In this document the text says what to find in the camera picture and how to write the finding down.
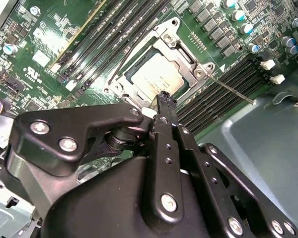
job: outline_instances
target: capacitor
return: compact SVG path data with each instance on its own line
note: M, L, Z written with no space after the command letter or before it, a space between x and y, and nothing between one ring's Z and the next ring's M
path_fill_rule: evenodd
M286 48L286 53L288 53L290 55L296 55L298 53L298 46Z
M41 15L41 10L37 6L32 6L32 7L30 7L30 13L33 16L40 16Z
M250 23L244 23L240 27L240 32L242 34L250 34L253 31L253 25Z
M236 4L236 0L224 0L223 1L223 7L224 8L232 8Z
M10 56L18 52L18 47L15 44L7 44L3 47L3 52Z
M251 51L253 54L256 54L259 51L259 46L253 43L247 46L248 50Z
M280 44L285 47L293 47L296 44L296 40L294 38L284 36L280 41Z
M233 21L241 21L245 18L245 13L242 10L235 10L232 12Z

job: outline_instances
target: mounting hole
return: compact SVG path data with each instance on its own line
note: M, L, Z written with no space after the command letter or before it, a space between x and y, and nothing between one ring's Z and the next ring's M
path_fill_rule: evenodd
M208 65L208 70L213 70L213 69L214 69L214 64L212 64L212 63L209 64L209 65Z
M218 180L216 178L212 178L211 181L214 183L214 184L218 184Z
M170 158L166 158L166 159L165 159L165 162L166 162L167 164L169 164L169 165L172 164L172 160L171 160Z
M172 23L172 25L174 25L174 26L177 26L177 25L178 25L178 21L177 21L177 20L173 20L171 23Z
M165 124L168 124L168 123L169 123L168 119L165 118L165 117L161 117L160 120L161 120L163 123L165 123Z

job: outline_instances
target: surface-mounted component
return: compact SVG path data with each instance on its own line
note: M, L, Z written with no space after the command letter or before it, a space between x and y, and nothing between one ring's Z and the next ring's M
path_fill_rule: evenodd
M223 0L222 6L224 8L231 8L234 7L236 4L236 0Z
M210 38L214 41L218 40L223 35L223 31L218 28L213 33L210 34Z
M229 57L231 54L235 53L235 48L233 46L229 46L227 49L225 49L222 54L225 57Z
M212 31L215 27L217 26L216 22L211 19L209 20L204 26L203 26L203 29L206 31L206 32L210 32Z
M192 14L197 13L202 7L202 3L200 0L195 0L190 6L189 6L189 11Z
M235 10L232 12L233 21L241 21L245 18L245 13L242 10Z
M240 27L242 34L250 34L253 31L253 25L251 23L244 23Z
M203 11L201 11L197 16L196 19L198 22L202 23L204 22L206 19L208 19L210 17L209 12L204 9Z
M298 54L298 46L286 48L285 51L286 51L286 53L288 53L290 55L296 55L296 54Z
M254 39L254 42L257 44L257 45L260 45L264 42L264 38L263 36L259 35L257 36L255 39Z
M229 40L227 37L223 37L218 42L216 42L216 46L220 49L223 49L225 46L229 44Z
M256 7L256 3L254 0L249 1L246 4L246 7L248 8L249 11L253 10Z
M294 38L284 36L280 41L280 44L285 47L293 47L296 44L296 40Z
M277 15L277 16L280 16L283 12L284 12L284 7L283 7L283 5L281 4L281 5L279 5L276 9L275 9L275 14Z
M0 0L0 28L9 17L18 0Z
M211 10L214 7L214 4L211 2L209 5L206 6L207 10Z

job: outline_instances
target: green circuit board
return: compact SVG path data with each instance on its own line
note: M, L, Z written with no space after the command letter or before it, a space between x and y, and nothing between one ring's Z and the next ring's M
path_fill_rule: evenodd
M64 52L81 46L88 32L101 20L106 8L119 2L136 6L143 1L20 0L0 30L0 98L9 110L19 114L25 111L122 102L114 93L104 93L103 87L112 68L126 54L126 48L118 52L117 57L98 77L94 77L88 87L84 88L81 97L76 97L75 93L89 78L83 78L75 87L69 87L71 77L65 83L58 81L66 67L62 65L59 70L53 69ZM201 9L193 13L189 8L194 2L171 0L151 21L160 24L178 17L181 22L177 34L200 63L213 62L216 65L214 77L220 77L246 57L250 53L247 49L249 43L256 43L261 49L269 49L284 75L298 67L298 54L286 54L285 47L280 44L283 36L294 37L298 44L298 27L292 26L293 20L298 18L298 7L292 0L240 0L234 8L229 9L223 8L223 3L218 0L203 0L200 1ZM197 21L199 12L210 3L213 7L208 10L209 17L215 19L217 27L226 22L223 33L232 33L230 44L234 41L236 50L227 57L223 56L223 49L219 49L215 41L210 39L211 32L203 29L205 24ZM40 14L31 13L34 6ZM231 20L230 15L236 9L244 10L244 20ZM254 26L251 34L241 34L239 31L241 24L246 22ZM6 44L17 47L17 52L5 54L3 47ZM93 54L95 51L81 63L80 69L84 69L93 59ZM99 60L100 63L106 60L106 54L104 57ZM89 76L93 75L98 66L95 63L90 68Z

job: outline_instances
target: black plastic bracket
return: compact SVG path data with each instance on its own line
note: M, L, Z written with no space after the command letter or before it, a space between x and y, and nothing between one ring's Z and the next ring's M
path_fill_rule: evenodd
M15 153L46 172L65 177L84 163L91 148L99 148L107 132L122 126L137 126L143 119L130 104L29 112L15 119L10 145ZM49 132L34 133L30 128L34 122L47 124ZM77 148L72 152L62 150L59 142L64 138L74 140ZM101 152L106 155L110 149L102 148Z

